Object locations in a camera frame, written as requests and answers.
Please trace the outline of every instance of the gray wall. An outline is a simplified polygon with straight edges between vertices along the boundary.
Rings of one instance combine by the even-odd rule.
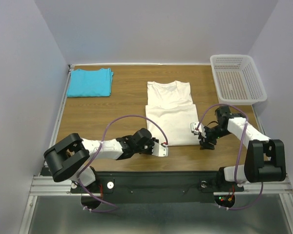
[[[32,0],[0,0],[0,234],[18,233],[67,63]]]
[[[247,54],[277,0],[35,0],[70,64]]]
[[[268,100],[256,105],[266,134],[285,144],[293,185],[293,0],[280,0],[249,52]]]

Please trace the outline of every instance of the metal frame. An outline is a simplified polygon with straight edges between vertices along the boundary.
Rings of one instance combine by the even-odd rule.
[[[59,108],[57,120],[54,126],[49,147],[54,145],[56,142],[56,138],[58,135],[58,131],[59,131],[59,127],[60,127],[60,123],[61,123],[61,119],[62,119],[62,115],[64,111],[64,106],[67,99],[66,93],[67,93],[67,89],[70,82],[70,74],[71,74],[71,71],[74,70],[74,67],[75,67],[74,65],[69,66],[67,81],[66,81],[61,105]],[[260,132],[265,133],[254,108],[253,108],[253,112],[254,112],[255,119],[256,119]],[[241,194],[241,195],[258,194],[260,191],[260,187],[261,187],[260,183],[252,183],[252,184],[247,183],[244,185],[244,188],[245,188],[244,192],[236,192],[236,194]],[[32,185],[29,192],[29,197],[26,204],[26,208],[25,208],[25,212],[21,222],[19,233],[27,234],[29,232],[29,228],[33,218],[38,196],[63,196],[63,195],[80,196],[81,195],[81,194],[71,194],[70,188],[71,188],[70,181],[55,183],[51,176],[35,176],[32,181]],[[280,199],[281,199],[286,217],[288,219],[290,229],[293,233],[293,189],[292,189],[288,176],[286,180],[283,182],[265,183],[263,194],[280,194]]]

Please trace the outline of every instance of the wooden table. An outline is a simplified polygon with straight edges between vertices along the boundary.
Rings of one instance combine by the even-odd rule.
[[[101,140],[107,124],[119,116],[138,114],[145,116],[147,81],[169,83],[175,80],[190,82],[191,94],[198,115],[218,103],[211,66],[108,66],[114,72],[110,97],[68,98],[57,141],[70,133],[79,133],[86,139]],[[78,66],[75,69],[99,70],[102,66]],[[251,106],[239,106],[257,127]],[[216,120],[214,109],[203,120],[207,124]],[[106,140],[134,134],[146,121],[141,118],[125,118],[115,122]],[[233,166],[239,149],[239,140],[229,135],[218,140],[215,150],[200,150],[200,146],[169,147],[168,157],[134,155],[130,159],[114,161],[98,159],[92,163],[97,171],[198,171],[218,170]],[[240,164],[244,163],[243,149]]]

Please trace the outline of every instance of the black wire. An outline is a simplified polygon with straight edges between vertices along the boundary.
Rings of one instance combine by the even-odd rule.
[[[208,125],[206,125],[206,126],[209,126],[211,123],[217,123],[216,121],[212,121],[212,122],[210,122]]]

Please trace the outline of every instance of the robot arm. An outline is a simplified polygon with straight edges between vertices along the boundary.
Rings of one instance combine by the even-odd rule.
[[[134,135],[119,137],[104,141],[102,149],[96,159],[110,158],[122,160],[131,158],[134,154],[147,154],[154,156],[168,156],[168,147],[159,144],[159,140],[152,137],[150,131],[140,129]],[[97,152],[100,146],[98,140],[87,140],[79,137],[77,133],[52,146],[43,155],[55,182],[67,179],[77,181],[77,175],[84,167],[84,163]],[[86,168],[79,179],[84,186],[88,186],[96,180],[93,168]]]
[[[217,139],[234,134],[239,140],[242,138],[246,122],[242,114],[231,113],[228,106],[216,109],[217,125],[209,128],[198,122],[191,124],[191,131],[198,135],[201,149],[215,148]],[[239,182],[270,182],[283,181],[286,177],[284,145],[280,140],[272,140],[257,131],[248,123],[243,144],[248,149],[244,165],[239,165],[237,180]],[[264,160],[264,154],[270,159]],[[225,181],[234,181],[235,166],[220,168],[219,173]]]

